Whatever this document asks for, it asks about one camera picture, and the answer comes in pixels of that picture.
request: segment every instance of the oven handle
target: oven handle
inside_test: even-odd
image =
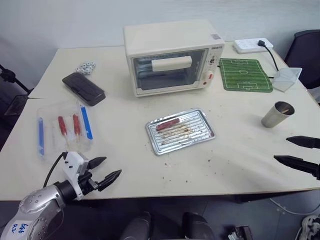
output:
[[[151,61],[153,72],[162,72],[177,69],[190,68],[192,64],[191,56],[180,56]]]

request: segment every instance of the red sausage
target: red sausage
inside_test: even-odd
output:
[[[72,118],[73,118],[74,134],[80,135],[81,128],[80,128],[79,117],[77,115],[73,114]]]
[[[160,130],[163,130],[163,129],[167,129],[167,128],[170,128],[171,126],[173,126],[173,125],[175,125],[177,123],[180,123],[179,118],[175,118],[173,120],[170,120],[170,121],[167,121],[167,122],[159,124],[158,126],[156,126],[156,130],[160,131]]]
[[[67,135],[67,128],[65,125],[64,118],[62,116],[58,116],[59,128],[61,130],[61,134],[63,136]]]

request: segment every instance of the shoe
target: shoe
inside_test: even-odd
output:
[[[302,220],[299,240],[313,240],[320,235],[320,217],[310,215]]]

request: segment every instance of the oven control knob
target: oven control knob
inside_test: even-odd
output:
[[[206,74],[207,80],[212,80],[214,78],[214,73],[212,71],[208,71]]]

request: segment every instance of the handwritten label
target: handwritten label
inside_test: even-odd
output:
[[[12,223],[9,229],[6,239],[7,240],[18,240],[27,234],[32,221],[17,220]]]

